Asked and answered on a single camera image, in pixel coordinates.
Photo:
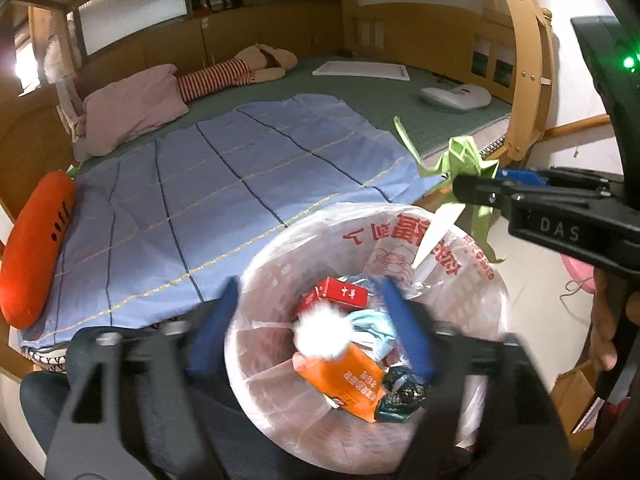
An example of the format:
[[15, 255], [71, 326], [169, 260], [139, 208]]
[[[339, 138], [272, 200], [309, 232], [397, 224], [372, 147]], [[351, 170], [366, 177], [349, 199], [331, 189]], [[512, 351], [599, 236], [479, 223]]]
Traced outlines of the right hand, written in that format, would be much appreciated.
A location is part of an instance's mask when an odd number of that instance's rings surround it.
[[617, 361], [613, 344], [617, 321], [608, 306], [608, 274], [594, 269], [589, 359], [597, 372], [612, 370]]

